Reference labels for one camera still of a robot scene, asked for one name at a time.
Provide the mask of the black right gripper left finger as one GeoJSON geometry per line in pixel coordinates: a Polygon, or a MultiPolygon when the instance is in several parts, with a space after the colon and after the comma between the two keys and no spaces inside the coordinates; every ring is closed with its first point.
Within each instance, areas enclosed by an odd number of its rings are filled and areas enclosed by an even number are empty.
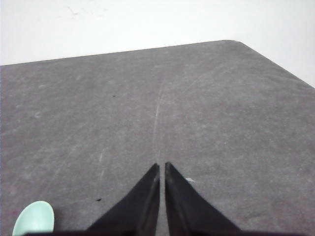
{"type": "Polygon", "coordinates": [[[87,228],[104,236],[154,236],[160,204],[159,165],[154,164],[111,209],[87,228]]]}

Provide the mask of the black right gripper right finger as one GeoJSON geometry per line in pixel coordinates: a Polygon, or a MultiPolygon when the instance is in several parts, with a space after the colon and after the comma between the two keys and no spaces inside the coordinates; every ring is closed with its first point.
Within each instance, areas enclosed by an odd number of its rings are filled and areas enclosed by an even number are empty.
{"type": "Polygon", "coordinates": [[[241,229],[209,204],[171,162],[165,163],[165,203],[171,236],[233,234],[241,229]]]}

